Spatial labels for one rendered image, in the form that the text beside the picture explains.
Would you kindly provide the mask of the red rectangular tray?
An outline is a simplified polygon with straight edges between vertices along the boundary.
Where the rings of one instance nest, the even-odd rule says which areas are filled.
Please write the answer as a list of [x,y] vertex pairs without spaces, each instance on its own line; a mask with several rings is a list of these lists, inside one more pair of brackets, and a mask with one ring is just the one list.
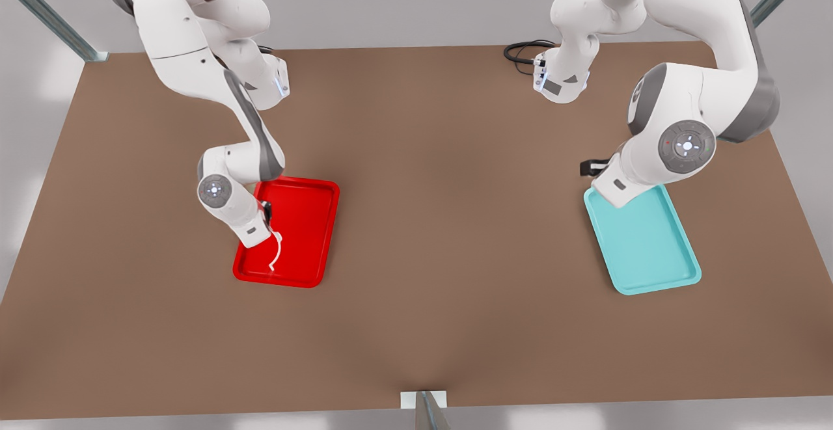
[[295,288],[315,288],[325,272],[340,188],[333,181],[280,177],[256,184],[254,196],[273,205],[271,227],[282,235],[273,269],[267,259],[239,245],[235,278]]

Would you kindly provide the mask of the teal rectangular tray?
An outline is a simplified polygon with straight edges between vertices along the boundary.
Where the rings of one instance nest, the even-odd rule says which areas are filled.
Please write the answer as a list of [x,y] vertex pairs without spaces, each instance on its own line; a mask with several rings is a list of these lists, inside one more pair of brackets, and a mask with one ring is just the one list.
[[664,186],[614,208],[588,188],[587,214],[612,284],[623,295],[697,284],[702,270]]

